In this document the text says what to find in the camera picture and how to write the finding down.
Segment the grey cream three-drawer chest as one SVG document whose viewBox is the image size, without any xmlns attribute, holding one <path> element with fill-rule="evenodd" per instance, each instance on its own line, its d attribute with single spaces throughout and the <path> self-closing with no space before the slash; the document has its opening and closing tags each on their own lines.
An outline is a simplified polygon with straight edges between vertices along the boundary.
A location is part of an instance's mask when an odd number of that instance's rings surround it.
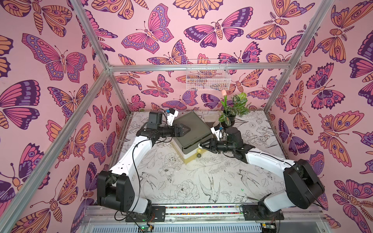
<svg viewBox="0 0 373 233">
<path fill-rule="evenodd" d="M 183 124 L 190 128 L 183 137 L 172 139 L 172 145 L 182 161 L 187 164 L 201 157 L 206 150 L 199 148 L 199 144 L 212 138 L 211 129 L 206 123 L 195 112 L 188 112 L 176 118 L 173 124 Z"/>
</svg>

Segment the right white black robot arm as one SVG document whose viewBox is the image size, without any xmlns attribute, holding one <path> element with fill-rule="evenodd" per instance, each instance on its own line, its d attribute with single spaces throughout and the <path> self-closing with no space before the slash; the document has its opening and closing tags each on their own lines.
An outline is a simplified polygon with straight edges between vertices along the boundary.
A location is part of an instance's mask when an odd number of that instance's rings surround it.
<svg viewBox="0 0 373 233">
<path fill-rule="evenodd" d="M 230 152 L 235 159 L 258 166 L 282 179 L 285 189 L 258 201 L 258 214 L 270 215 L 292 207 L 308 209 L 325 192 L 324 185 L 308 161 L 293 161 L 263 152 L 244 143 L 241 132 L 235 127 L 226 130 L 225 141 L 215 136 L 201 142 L 199 148 L 214 154 Z"/>
</svg>

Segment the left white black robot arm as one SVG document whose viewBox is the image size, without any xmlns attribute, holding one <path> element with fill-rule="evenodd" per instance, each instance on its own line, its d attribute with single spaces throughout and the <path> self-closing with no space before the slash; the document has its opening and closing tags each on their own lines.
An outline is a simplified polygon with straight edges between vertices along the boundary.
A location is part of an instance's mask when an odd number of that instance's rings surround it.
<svg viewBox="0 0 373 233">
<path fill-rule="evenodd" d="M 144 156 L 162 138 L 183 137 L 190 128 L 174 123 L 178 111 L 170 108 L 149 113 L 148 121 L 137 131 L 133 144 L 122 153 L 118 162 L 108 171 L 102 171 L 97 178 L 97 205 L 119 212 L 147 214 L 151 201 L 140 197 L 132 183 L 132 177 L 140 177 L 137 166 Z"/>
</svg>

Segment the potted green plant pink tulip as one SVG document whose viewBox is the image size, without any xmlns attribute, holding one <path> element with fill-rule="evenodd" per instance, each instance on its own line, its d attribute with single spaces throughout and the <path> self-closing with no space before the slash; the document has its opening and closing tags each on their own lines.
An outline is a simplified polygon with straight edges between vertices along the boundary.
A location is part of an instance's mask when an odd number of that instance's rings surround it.
<svg viewBox="0 0 373 233">
<path fill-rule="evenodd" d="M 219 117 L 219 122 L 223 127 L 229 128 L 234 125 L 237 116 L 242 117 L 249 114 L 250 109 L 246 106 L 247 95 L 240 93 L 232 97 L 232 104 L 228 104 L 228 93 L 226 90 L 221 91 L 223 100 L 220 101 L 223 107 L 223 112 Z"/>
</svg>

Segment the aluminium front rail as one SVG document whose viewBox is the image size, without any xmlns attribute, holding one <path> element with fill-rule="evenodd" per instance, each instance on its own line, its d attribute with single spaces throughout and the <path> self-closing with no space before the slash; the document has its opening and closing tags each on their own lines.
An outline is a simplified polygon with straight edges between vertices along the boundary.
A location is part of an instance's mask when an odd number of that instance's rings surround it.
<svg viewBox="0 0 373 233">
<path fill-rule="evenodd" d="M 152 210 L 157 213 L 154 218 L 161 219 L 161 223 L 223 223 L 223 222 L 320 222 L 325 217 L 318 206 L 311 206 L 306 210 L 297 207 L 282 209 L 268 217 L 257 215 L 257 205 L 254 203 L 234 204 L 154 204 Z"/>
</svg>

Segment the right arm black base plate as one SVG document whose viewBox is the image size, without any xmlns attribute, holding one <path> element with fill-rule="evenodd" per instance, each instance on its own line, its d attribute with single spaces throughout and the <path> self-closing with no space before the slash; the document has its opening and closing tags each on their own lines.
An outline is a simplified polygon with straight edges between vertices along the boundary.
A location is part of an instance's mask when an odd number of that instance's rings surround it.
<svg viewBox="0 0 373 233">
<path fill-rule="evenodd" d="M 284 215 L 280 210 L 271 212 L 266 207 L 258 204 L 242 204 L 240 211 L 244 215 L 246 221 L 272 221 L 272 220 L 284 220 Z"/>
</svg>

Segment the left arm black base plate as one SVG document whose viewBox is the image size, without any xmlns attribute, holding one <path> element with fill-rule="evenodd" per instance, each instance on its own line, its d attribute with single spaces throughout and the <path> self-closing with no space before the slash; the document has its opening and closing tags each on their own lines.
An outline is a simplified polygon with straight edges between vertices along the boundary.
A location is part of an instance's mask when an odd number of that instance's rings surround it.
<svg viewBox="0 0 373 233">
<path fill-rule="evenodd" d="M 126 217 L 126 222 L 149 223 L 149 222 L 164 222 L 166 217 L 165 206 L 151 206 L 147 208 L 145 213 L 129 212 Z"/>
</svg>

